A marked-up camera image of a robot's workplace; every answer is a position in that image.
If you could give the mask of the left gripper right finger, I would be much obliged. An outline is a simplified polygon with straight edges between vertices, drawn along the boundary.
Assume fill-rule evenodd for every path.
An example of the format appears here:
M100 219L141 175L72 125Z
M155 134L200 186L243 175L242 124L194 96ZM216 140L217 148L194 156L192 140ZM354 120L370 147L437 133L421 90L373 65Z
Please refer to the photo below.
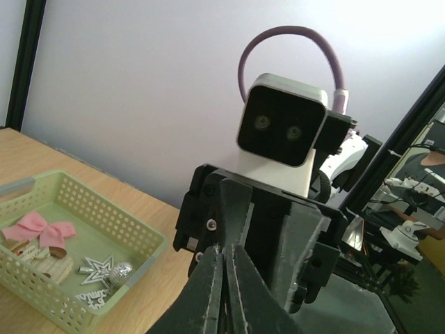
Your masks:
M230 245L225 255L228 333L301 333L278 305L242 246Z

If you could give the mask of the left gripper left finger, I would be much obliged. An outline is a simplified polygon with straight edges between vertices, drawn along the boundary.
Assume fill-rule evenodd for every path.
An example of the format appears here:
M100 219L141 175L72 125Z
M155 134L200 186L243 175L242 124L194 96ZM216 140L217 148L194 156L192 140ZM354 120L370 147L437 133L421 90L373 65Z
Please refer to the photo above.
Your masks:
M223 274L223 255L207 248L175 302L147 332L221 332Z

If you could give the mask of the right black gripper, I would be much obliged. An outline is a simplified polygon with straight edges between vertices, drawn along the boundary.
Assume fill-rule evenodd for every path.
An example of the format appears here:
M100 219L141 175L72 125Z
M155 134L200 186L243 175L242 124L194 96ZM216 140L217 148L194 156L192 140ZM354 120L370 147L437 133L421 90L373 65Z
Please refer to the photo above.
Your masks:
M204 164L184 195L173 248L244 247L278 305L288 313L313 303L332 275L347 219L341 211L275 186Z

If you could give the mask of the green perforated plastic basket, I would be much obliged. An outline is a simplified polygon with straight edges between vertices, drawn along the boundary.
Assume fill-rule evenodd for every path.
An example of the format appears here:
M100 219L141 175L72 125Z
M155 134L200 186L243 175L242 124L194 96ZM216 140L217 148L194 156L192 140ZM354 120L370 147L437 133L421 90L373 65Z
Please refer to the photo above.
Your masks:
M10 240L2 229L31 212L38 212L48 223L69 221L74 225L76 236L65 239L65 250L49 247L53 256L69 255L74 263L60 284L2 245ZM1 291L22 300L67 333L96 333L101 325L109 324L112 310L149 271L165 245L160 232L63 171L1 186ZM114 256L114 265L133 265L128 281L118 289L101 283L81 285L86 275L77 270L86 265L84 257L102 261L109 255ZM75 297L98 289L112 290L99 310Z

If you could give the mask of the brown round doll ornament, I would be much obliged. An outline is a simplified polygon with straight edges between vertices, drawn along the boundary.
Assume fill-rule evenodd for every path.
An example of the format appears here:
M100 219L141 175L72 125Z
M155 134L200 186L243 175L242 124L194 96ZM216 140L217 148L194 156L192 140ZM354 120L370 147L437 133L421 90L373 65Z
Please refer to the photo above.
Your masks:
M50 253L48 247L38 248L30 241L5 240L2 245L57 284L69 276L74 265L69 255L58 258Z

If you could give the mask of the pink fabric bow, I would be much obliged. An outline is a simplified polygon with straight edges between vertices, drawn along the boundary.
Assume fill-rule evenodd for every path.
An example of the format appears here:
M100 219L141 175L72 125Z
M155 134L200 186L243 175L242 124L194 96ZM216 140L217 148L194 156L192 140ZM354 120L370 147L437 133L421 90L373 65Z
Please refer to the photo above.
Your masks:
M74 225L69 221L48 223L38 212L24 215L16 224L3 228L3 236L15 241L37 239L41 248L53 247L65 250L65 239L76 236Z

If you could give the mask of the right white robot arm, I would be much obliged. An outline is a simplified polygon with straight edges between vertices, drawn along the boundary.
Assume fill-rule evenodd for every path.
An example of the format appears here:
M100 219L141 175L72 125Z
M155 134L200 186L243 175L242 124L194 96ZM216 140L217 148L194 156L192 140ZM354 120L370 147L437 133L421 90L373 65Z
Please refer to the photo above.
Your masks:
M348 224L327 202L354 186L379 144L332 114L316 148L307 198L211 164L195 169L173 246L193 254L184 294L204 316L260 301L294 313L327 285Z

